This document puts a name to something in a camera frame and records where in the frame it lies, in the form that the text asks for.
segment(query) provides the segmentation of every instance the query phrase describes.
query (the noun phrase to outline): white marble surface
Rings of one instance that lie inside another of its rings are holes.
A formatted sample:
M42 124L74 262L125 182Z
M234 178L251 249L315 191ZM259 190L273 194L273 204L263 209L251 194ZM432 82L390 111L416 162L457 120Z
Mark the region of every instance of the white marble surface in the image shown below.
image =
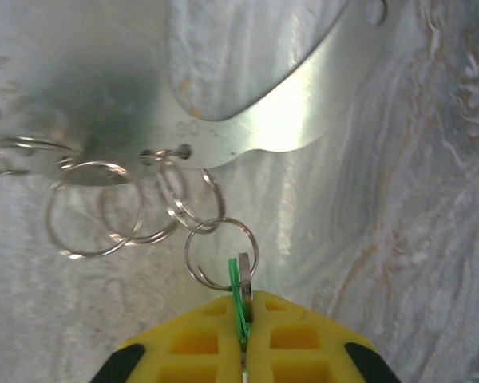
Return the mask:
M181 101L206 119L241 110L305 58L342 3L174 1ZM479 382L479 0L410 0L342 124L333 147L213 169L228 214L259 239L255 287L371 338L404 382ZM191 177L193 203L212 215ZM215 296L187 274L184 231L104 259L57 256L42 225L49 183L0 177L0 382L87 381L123 339ZM95 191L70 192L57 225L96 246ZM232 229L195 247L217 278L245 250Z

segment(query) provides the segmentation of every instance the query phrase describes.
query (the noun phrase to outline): metal plate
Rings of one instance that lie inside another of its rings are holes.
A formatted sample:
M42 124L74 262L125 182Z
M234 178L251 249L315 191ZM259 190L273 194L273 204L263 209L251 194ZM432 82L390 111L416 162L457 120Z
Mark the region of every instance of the metal plate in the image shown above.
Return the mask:
M372 26L351 0L315 51L253 106L220 122L189 116L172 93L166 61L168 1L0 1L0 134L56 140L81 160L117 162L133 174L145 149L190 144L181 164L212 168L252 149L285 152L338 135L405 0L387 2ZM53 163L30 159L54 176ZM95 184L95 177L73 179Z

